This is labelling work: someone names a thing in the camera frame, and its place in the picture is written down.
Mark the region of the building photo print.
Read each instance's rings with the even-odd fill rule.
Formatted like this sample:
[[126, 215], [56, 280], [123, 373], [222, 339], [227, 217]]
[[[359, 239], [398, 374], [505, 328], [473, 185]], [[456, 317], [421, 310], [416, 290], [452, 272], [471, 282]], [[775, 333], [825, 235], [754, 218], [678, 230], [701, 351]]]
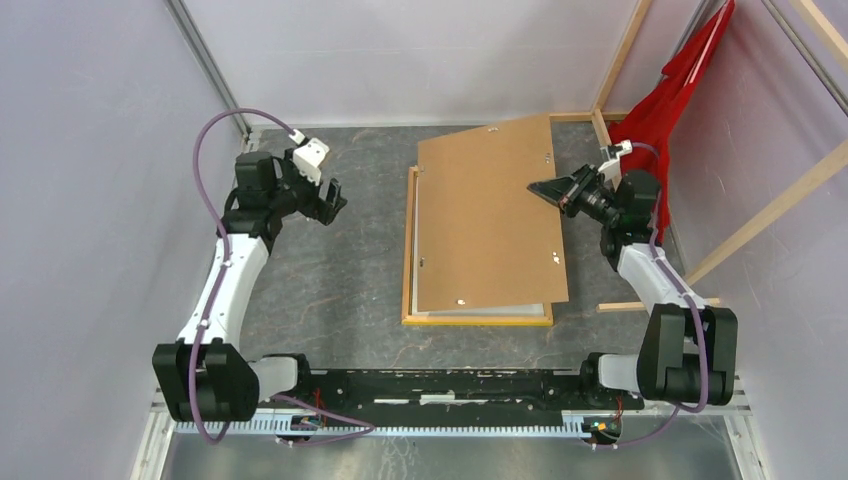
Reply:
[[405, 313], [402, 318], [402, 322], [405, 325], [536, 327], [550, 326], [553, 323], [549, 304], [464, 308], [439, 311], [422, 310], [419, 307], [418, 302], [419, 263], [421, 260], [421, 257], [419, 256], [418, 240], [418, 192], [415, 192], [415, 199], [412, 203], [411, 212], [408, 312]]

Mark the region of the yellow wooden picture frame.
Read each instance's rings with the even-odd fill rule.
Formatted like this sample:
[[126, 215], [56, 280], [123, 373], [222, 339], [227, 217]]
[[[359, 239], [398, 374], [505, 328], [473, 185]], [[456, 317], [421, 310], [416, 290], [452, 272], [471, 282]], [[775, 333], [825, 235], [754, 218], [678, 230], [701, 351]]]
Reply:
[[404, 326], [433, 327], [551, 327], [554, 325], [552, 305], [542, 304], [540, 315], [423, 315], [413, 313], [413, 258], [416, 229], [417, 180], [419, 169], [408, 170], [405, 220], [404, 264], [400, 323]]

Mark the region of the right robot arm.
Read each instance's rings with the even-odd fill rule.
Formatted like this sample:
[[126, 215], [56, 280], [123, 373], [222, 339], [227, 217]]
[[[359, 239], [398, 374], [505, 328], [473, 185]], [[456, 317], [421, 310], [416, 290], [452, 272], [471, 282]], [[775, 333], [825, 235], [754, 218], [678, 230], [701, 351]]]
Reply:
[[565, 217], [583, 213], [600, 224], [602, 255], [649, 315], [638, 353], [593, 353], [583, 362], [580, 400], [602, 408], [623, 391], [689, 412], [728, 404], [735, 389], [738, 319], [696, 294], [670, 265], [659, 240], [660, 181], [631, 170], [612, 189], [599, 168], [586, 164], [528, 189]]

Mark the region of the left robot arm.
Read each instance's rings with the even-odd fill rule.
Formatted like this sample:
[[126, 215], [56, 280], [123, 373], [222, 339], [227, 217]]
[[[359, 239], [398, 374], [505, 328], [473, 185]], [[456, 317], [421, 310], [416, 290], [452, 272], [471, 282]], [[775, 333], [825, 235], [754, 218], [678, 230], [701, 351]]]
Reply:
[[156, 346], [152, 366], [171, 417], [179, 422], [241, 422], [274, 395], [306, 405], [314, 381], [306, 360], [270, 354], [249, 362], [240, 353], [244, 316], [284, 218], [300, 214], [329, 225], [347, 201], [322, 167], [329, 149], [316, 139], [277, 156], [236, 158], [235, 186], [218, 220], [213, 262], [198, 303], [177, 339]]

